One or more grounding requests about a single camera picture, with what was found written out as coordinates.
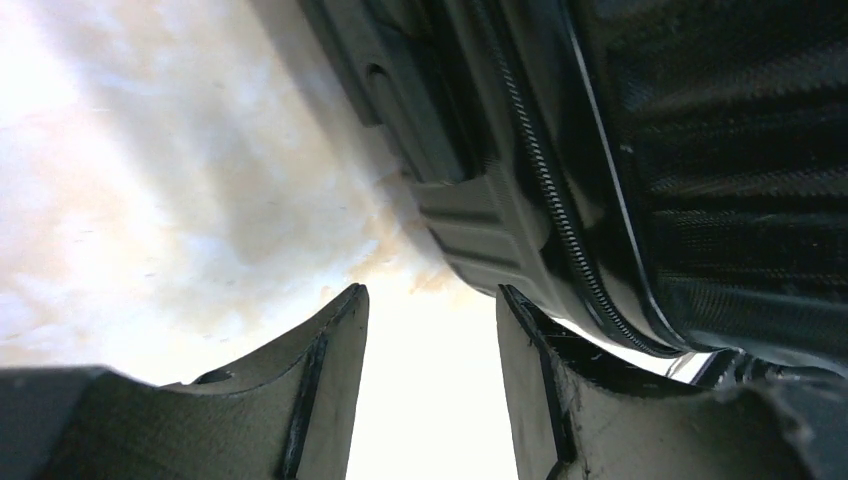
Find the black suitcase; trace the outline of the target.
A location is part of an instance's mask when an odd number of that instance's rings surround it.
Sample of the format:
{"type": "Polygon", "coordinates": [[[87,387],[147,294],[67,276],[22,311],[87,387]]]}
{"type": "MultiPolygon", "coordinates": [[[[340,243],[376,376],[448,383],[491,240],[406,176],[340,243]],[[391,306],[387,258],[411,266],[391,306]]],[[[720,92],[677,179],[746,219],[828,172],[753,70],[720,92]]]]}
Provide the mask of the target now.
{"type": "Polygon", "coordinates": [[[847,371],[843,1],[305,1],[456,274],[659,358],[847,371]]]}

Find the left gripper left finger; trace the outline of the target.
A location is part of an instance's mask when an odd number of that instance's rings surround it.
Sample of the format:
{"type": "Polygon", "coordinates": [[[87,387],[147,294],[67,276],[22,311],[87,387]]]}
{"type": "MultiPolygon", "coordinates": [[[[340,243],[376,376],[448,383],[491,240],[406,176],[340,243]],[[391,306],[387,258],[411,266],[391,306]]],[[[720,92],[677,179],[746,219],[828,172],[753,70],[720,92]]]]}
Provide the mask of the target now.
{"type": "Polygon", "coordinates": [[[188,384],[103,367],[1,373],[5,479],[342,479],[367,339],[353,284],[309,320],[188,384]]]}

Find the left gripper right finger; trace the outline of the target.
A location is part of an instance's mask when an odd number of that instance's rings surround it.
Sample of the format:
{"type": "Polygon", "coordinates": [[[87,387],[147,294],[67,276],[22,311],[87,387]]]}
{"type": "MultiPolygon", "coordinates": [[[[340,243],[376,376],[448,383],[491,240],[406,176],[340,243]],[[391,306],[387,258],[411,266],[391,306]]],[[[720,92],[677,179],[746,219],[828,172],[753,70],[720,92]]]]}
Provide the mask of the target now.
{"type": "Polygon", "coordinates": [[[522,479],[843,479],[847,382],[821,373],[695,384],[641,369],[511,286],[497,330],[522,479]]]}

